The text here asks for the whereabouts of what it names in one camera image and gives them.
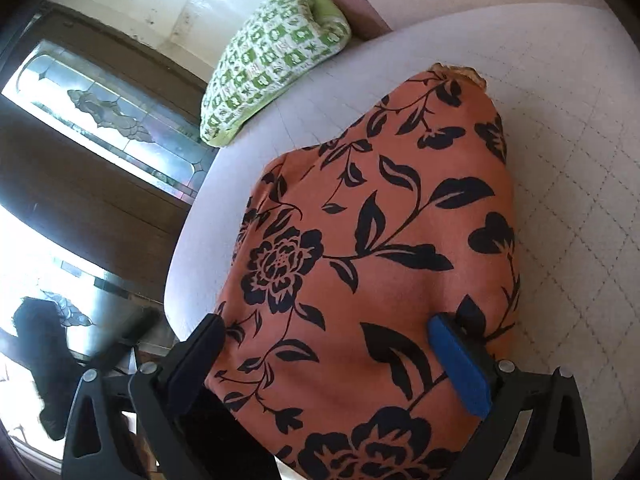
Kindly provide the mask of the orange black floral garment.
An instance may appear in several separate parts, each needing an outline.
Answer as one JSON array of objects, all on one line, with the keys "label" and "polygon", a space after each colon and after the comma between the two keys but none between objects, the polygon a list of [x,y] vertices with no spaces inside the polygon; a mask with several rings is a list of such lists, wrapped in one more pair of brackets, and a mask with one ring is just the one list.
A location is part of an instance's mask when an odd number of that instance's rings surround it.
[{"label": "orange black floral garment", "polygon": [[308,479],[439,479],[477,427],[428,344],[451,313],[491,352],[521,280],[502,120],[435,64],[340,136],[270,162],[218,297],[206,384]]}]

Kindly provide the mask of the dark wooden door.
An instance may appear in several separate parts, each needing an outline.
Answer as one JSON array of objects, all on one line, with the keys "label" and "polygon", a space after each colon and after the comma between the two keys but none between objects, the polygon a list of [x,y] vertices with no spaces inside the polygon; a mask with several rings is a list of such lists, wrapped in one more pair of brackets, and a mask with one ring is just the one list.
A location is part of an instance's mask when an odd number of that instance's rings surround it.
[{"label": "dark wooden door", "polygon": [[118,30],[47,4],[1,57],[1,203],[134,291],[162,300],[215,153],[205,82]]}]

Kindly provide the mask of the white quilted bed cover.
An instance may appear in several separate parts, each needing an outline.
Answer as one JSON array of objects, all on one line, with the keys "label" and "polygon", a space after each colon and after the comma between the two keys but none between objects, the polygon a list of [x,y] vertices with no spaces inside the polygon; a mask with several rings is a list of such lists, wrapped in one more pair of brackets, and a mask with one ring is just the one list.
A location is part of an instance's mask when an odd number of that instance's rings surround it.
[{"label": "white quilted bed cover", "polygon": [[593,474],[611,479],[639,441],[639,53],[608,11],[537,3],[451,14],[300,78],[217,154],[171,260],[168,322],[186,338],[213,309],[267,162],[334,138],[436,62],[478,70],[503,120],[523,275],[514,359],[575,373]]}]

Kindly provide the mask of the green white patterned pillow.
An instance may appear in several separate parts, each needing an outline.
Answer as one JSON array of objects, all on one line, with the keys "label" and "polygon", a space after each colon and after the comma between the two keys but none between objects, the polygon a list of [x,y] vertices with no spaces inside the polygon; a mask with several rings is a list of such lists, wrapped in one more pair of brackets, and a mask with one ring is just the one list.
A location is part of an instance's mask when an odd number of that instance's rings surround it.
[{"label": "green white patterned pillow", "polygon": [[333,0],[264,0],[222,52],[201,102],[200,138],[223,148],[298,78],[352,38]]}]

